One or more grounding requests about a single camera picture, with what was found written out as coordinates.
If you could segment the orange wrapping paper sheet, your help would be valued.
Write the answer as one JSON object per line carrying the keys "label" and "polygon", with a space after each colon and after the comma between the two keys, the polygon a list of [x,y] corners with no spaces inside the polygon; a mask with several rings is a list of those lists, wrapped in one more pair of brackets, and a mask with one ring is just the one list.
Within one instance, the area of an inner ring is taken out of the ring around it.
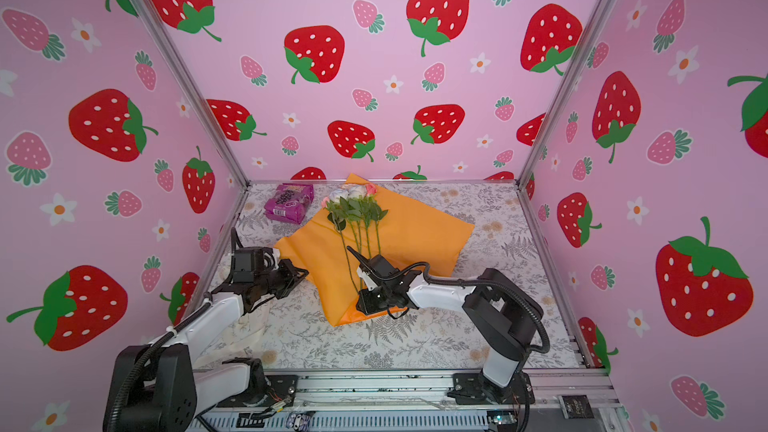
{"label": "orange wrapping paper sheet", "polygon": [[[379,185],[377,202],[388,211],[380,221],[382,255],[401,268],[415,262],[430,264],[430,273],[450,277],[460,252],[471,237],[474,226],[416,199],[400,195],[390,186]],[[370,225],[373,253],[377,253],[374,224]],[[345,230],[347,245],[354,246],[354,235]],[[331,326],[361,322],[366,316],[356,310],[358,292],[353,290],[342,243],[322,208],[294,234],[280,239],[276,248],[283,258],[309,271],[308,280],[317,288],[323,312]],[[358,260],[349,254],[355,278]]]}

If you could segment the pink fake rose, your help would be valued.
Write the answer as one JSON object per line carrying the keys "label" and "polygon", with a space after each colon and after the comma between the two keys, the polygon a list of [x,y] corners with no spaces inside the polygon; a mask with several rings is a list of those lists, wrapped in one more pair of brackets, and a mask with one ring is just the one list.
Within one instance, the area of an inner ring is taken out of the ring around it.
{"label": "pink fake rose", "polygon": [[369,226],[371,223],[374,224],[377,253],[381,254],[382,246],[381,246],[379,224],[380,224],[380,221],[386,217],[388,211],[385,209],[382,209],[379,203],[377,202],[376,194],[378,192],[378,189],[375,185],[373,185],[372,183],[366,183],[364,185],[364,189],[365,189],[365,196],[362,199],[362,205],[363,205],[363,211],[364,211],[364,222],[366,226]]}

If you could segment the white fake rose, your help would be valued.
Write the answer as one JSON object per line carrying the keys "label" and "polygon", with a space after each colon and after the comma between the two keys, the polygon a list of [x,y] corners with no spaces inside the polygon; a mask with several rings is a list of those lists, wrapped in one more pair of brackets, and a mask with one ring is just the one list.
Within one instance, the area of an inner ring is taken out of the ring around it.
{"label": "white fake rose", "polygon": [[345,259],[347,271],[353,290],[355,292],[360,291],[358,280],[352,271],[349,252],[347,250],[347,242],[344,235],[344,231],[347,227],[347,211],[344,208],[344,203],[348,199],[348,190],[345,188],[337,188],[332,191],[326,198],[323,199],[323,207],[327,210],[327,219],[333,225],[336,233],[339,235],[342,243],[342,255]]}

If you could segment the pale fake flower stem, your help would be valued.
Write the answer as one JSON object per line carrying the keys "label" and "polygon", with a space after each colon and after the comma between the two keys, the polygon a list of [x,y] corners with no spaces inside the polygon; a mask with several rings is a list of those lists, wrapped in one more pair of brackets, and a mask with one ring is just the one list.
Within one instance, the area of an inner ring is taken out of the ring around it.
{"label": "pale fake flower stem", "polygon": [[362,200],[365,198],[365,188],[359,184],[344,184],[340,189],[339,204],[346,222],[351,226],[355,240],[355,249],[362,250],[361,222]]}

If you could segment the white printed ribbon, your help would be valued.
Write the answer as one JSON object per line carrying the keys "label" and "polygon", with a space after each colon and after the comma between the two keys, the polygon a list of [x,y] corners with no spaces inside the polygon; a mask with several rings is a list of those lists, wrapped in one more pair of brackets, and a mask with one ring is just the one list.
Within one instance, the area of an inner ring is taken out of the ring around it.
{"label": "white printed ribbon", "polygon": [[266,330],[272,304],[266,304],[227,326],[193,362],[193,368],[209,370],[225,361],[251,357]]}

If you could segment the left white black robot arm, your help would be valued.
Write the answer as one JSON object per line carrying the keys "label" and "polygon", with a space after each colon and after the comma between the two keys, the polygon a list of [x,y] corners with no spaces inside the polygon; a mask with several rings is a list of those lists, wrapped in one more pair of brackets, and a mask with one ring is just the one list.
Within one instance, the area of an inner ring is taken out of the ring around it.
{"label": "left white black robot arm", "polygon": [[184,431],[200,415],[234,399],[264,403],[265,417],[287,404],[260,360],[235,358],[215,370],[195,361],[231,324],[271,300],[287,297],[309,275],[274,248],[233,252],[226,279],[201,306],[147,345],[129,346],[114,365],[103,419],[106,431]]}

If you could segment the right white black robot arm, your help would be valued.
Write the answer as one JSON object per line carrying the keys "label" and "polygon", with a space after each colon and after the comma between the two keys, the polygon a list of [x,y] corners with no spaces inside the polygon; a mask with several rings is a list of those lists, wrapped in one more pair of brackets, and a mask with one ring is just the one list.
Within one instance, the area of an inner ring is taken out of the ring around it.
{"label": "right white black robot arm", "polygon": [[489,347],[482,370],[456,373],[446,395],[460,405],[529,405],[534,402],[523,372],[532,353],[546,354],[551,342],[541,306],[506,275],[487,268],[474,278],[450,279],[416,262],[402,269],[383,256],[364,257],[352,247],[365,288],[356,309],[366,316],[385,313],[397,320],[412,310],[444,309],[464,313]]}

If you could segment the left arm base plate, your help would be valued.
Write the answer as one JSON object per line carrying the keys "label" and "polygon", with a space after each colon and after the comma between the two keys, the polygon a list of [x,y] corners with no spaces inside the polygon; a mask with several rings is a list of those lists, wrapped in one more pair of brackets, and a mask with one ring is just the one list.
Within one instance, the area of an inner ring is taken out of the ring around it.
{"label": "left arm base plate", "polygon": [[219,402],[219,408],[256,408],[257,410],[293,405],[298,388],[298,375],[267,375],[257,385],[249,386],[245,392]]}

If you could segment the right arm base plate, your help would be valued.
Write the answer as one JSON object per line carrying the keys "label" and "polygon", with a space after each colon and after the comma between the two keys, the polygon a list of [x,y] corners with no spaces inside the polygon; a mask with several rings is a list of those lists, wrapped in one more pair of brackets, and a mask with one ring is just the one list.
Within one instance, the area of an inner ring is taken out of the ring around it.
{"label": "right arm base plate", "polygon": [[524,372],[513,375],[507,386],[501,387],[481,372],[456,373],[452,387],[446,392],[459,405],[532,405],[535,395],[529,376]]}

